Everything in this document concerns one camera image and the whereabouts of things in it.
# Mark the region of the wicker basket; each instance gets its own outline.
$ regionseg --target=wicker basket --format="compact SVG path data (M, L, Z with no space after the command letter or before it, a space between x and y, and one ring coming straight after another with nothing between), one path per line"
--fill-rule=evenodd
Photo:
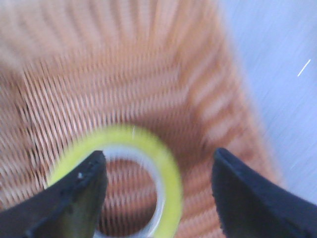
M41 191L74 139L128 122L156 133L177 158L184 208L175 237L224 237L211 191L214 148L275 178L215 5L2 1L0 210ZM107 169L116 186L107 191L100 229L130 234L153 213L154 185L136 165Z

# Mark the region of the tape roll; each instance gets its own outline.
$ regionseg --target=tape roll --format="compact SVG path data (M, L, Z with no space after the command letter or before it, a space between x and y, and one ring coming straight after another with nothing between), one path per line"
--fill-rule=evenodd
M145 129L115 125L78 140L61 157L48 179L48 186L68 174L95 150L102 150L107 160L125 157L139 163L156 184L157 206L151 220L128 237L174 237L182 212L181 176L170 150Z

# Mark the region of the yellow tape roll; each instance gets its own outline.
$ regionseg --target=yellow tape roll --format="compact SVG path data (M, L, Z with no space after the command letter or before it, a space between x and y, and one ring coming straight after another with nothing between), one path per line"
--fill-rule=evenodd
M78 140L61 157L48 180L54 184L95 150L118 146L135 148L146 155L155 165L162 179L165 200L160 222L153 238L172 238L182 213L182 184L178 166L170 150L145 129L129 125L115 125L96 131Z

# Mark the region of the white floor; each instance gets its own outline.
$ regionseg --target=white floor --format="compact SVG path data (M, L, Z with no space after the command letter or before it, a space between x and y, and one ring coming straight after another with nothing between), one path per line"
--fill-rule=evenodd
M317 1L220 2L287 188L317 204Z

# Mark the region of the woven basket surface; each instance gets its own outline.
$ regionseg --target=woven basket surface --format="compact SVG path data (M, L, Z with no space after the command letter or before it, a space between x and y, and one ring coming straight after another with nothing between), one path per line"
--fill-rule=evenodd
M172 150L184 191L177 238L223 238L212 153L226 147L275 180L212 0L19 0L0 9L0 210L44 189L76 138L115 123ZM108 166L102 232L150 219L156 192L138 165Z

